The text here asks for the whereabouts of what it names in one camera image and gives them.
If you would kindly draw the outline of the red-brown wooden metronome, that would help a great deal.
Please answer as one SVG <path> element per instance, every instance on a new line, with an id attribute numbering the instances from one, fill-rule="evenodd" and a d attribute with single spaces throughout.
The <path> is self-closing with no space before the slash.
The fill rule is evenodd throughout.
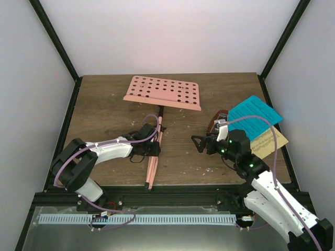
<path id="1" fill-rule="evenodd" d="M 214 133 L 219 131 L 219 127 L 223 122 L 228 121 L 228 110 L 218 110 L 218 112 L 212 117 L 206 132 Z"/>

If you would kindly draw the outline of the pink tripod music stand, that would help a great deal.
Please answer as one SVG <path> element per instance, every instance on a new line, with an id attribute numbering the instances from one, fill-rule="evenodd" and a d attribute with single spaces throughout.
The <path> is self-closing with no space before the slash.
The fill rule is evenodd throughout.
<path id="1" fill-rule="evenodd" d="M 123 100 L 159 106 L 159 132 L 155 140 L 160 144 L 165 107 L 201 111 L 198 84 L 173 79 L 135 75 Z"/>

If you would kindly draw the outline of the yellow sheet music page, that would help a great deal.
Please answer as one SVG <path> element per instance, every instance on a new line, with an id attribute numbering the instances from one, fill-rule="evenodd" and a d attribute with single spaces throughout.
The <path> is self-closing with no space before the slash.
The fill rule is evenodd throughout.
<path id="1" fill-rule="evenodd" d="M 288 143 L 288 139 L 284 137 L 275 127 L 272 127 L 272 129 L 276 134 L 277 149 L 279 150 Z M 250 146 L 253 154 L 255 154 L 260 159 L 264 159 L 270 154 L 274 153 L 274 144 L 272 130 L 267 129 L 260 136 L 254 139 Z"/>

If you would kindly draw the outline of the blue sheet music booklet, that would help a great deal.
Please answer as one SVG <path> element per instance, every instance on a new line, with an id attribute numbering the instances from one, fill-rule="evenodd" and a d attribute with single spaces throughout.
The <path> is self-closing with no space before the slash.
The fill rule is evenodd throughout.
<path id="1" fill-rule="evenodd" d="M 255 95 L 250 96 L 229 110 L 228 121 L 247 116 L 262 117 L 272 126 L 283 120 L 281 115 Z M 229 131 L 236 129 L 244 130 L 250 141 L 256 139 L 269 128 L 269 125 L 259 118 L 247 118 L 228 125 Z"/>

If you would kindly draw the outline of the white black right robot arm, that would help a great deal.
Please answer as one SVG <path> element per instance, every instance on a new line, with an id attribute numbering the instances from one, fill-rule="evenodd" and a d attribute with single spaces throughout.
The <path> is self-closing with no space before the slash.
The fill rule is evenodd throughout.
<path id="1" fill-rule="evenodd" d="M 259 215 L 285 240 L 289 250 L 331 250 L 333 225 L 318 219 L 273 177 L 265 162 L 252 153 L 246 133 L 232 130 L 220 140 L 218 135 L 193 135 L 191 139 L 200 153 L 220 154 L 232 161 L 238 176 L 250 186 L 248 193 L 233 196 L 233 206 Z"/>

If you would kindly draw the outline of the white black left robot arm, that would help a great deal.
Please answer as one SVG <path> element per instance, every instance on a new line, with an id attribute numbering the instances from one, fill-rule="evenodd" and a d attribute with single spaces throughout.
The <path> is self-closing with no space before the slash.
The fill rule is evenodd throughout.
<path id="1" fill-rule="evenodd" d="M 145 123 L 138 131 L 132 131 L 106 142 L 84 142 L 73 139 L 51 164 L 51 172 L 59 175 L 54 179 L 69 192 L 76 192 L 88 199 L 93 210 L 103 210 L 108 201 L 107 193 L 90 178 L 93 168 L 102 162 L 134 155 L 148 156 L 159 153 L 153 141 L 157 127 Z"/>

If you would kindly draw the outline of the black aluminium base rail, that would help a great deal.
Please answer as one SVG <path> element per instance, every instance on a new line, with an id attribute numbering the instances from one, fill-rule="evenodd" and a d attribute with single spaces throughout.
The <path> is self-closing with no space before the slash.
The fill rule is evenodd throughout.
<path id="1" fill-rule="evenodd" d="M 144 186 L 102 186 L 117 208 L 139 207 L 216 207 L 218 211 L 233 214 L 248 214 L 251 210 L 243 203 L 240 196 L 247 192 L 248 185 L 186 185 L 186 186 L 154 186 L 148 191 Z M 308 192 L 299 191 L 293 184 L 284 187 L 307 209 L 314 211 Z M 62 189 L 49 189 L 36 193 L 33 207 L 65 207 L 79 206 L 79 198 L 75 193 Z"/>

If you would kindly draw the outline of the black frame post left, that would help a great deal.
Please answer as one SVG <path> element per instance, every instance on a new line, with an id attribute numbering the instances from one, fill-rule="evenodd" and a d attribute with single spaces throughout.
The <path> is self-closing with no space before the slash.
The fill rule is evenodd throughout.
<path id="1" fill-rule="evenodd" d="M 75 82 L 78 82 L 80 77 L 75 70 L 74 65 L 72 64 L 56 30 L 54 29 L 45 9 L 43 8 L 41 2 L 39 0 L 29 0 L 33 10 L 35 11 L 36 15 L 38 16 L 41 24 L 43 25 L 47 35 L 49 36 L 52 44 L 54 45 L 56 51 L 58 52 L 63 64 L 65 65 L 66 69 L 70 73 L 71 77 Z"/>

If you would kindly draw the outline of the black frame post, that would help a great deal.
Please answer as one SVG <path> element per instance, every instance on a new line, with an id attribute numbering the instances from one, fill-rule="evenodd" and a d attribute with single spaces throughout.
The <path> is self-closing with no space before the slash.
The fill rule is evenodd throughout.
<path id="1" fill-rule="evenodd" d="M 39 0 L 29 0 L 33 10 L 35 11 L 36 15 L 38 16 L 41 24 L 43 25 L 47 35 L 49 36 L 52 44 L 54 45 L 56 51 L 58 52 L 63 64 L 65 65 L 66 69 L 70 73 L 71 77 L 75 82 L 78 82 L 80 77 L 75 70 L 74 65 L 72 64 L 56 30 L 54 29 L 45 9 L 43 8 L 41 2 Z"/>
<path id="2" fill-rule="evenodd" d="M 262 79 L 266 79 L 269 75 L 271 69 L 273 68 L 275 62 L 277 61 L 279 55 L 283 51 L 286 43 L 288 42 L 291 34 L 293 33 L 295 27 L 299 23 L 300 19 L 302 18 L 305 10 L 307 9 L 309 3 L 311 0 L 300 0 L 298 2 L 298 5 L 296 6 L 293 14 L 291 15 L 283 33 L 281 34 L 273 52 L 271 53 L 262 73 L 260 74 L 260 77 Z"/>

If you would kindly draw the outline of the black frame post right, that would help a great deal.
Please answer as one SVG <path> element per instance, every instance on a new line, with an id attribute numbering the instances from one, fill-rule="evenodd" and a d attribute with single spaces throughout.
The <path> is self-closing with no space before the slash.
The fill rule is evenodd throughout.
<path id="1" fill-rule="evenodd" d="M 302 18 L 305 10 L 307 9 L 309 3 L 311 0 L 300 0 L 298 2 L 298 5 L 296 6 L 293 14 L 291 15 L 283 33 L 281 34 L 273 52 L 271 53 L 262 73 L 260 74 L 260 77 L 262 79 L 266 79 L 269 75 L 271 69 L 273 68 L 275 62 L 277 61 L 279 55 L 283 51 L 286 43 L 288 42 L 291 34 L 293 33 L 295 27 L 299 23 L 300 19 Z"/>

